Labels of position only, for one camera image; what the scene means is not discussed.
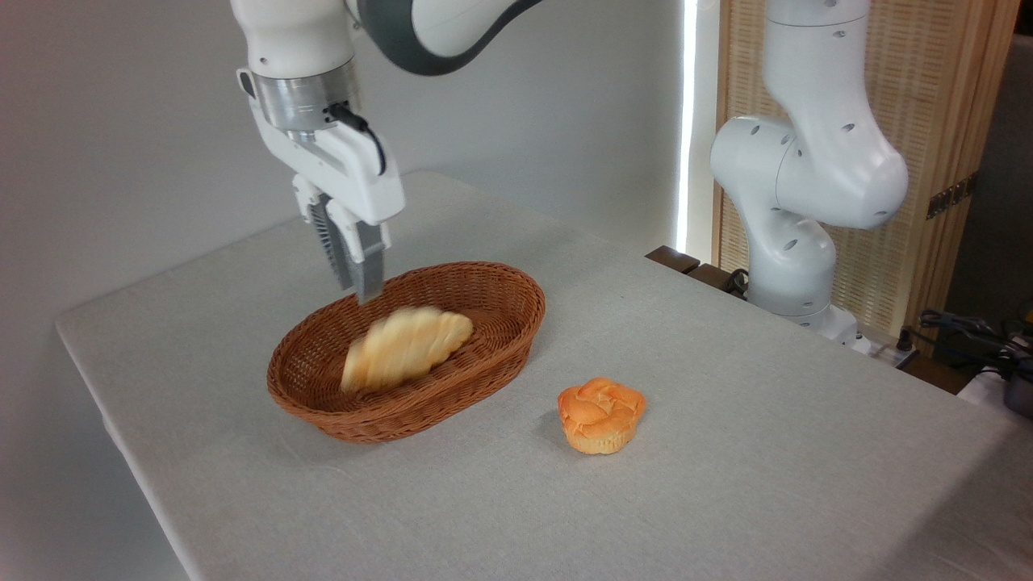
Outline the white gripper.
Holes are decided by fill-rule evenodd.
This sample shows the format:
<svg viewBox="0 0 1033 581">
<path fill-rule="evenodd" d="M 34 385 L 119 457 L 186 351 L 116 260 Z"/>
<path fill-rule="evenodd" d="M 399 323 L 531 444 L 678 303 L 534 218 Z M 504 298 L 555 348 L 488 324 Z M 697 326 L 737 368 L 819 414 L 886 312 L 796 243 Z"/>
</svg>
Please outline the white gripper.
<svg viewBox="0 0 1033 581">
<path fill-rule="evenodd" d="M 236 71 L 270 154 L 294 170 L 299 212 L 312 224 L 342 290 L 358 304 L 383 292 L 384 254 L 390 247 L 382 224 L 405 198 L 397 162 L 359 108 L 354 69 L 317 77 L 259 77 Z"/>
</svg>

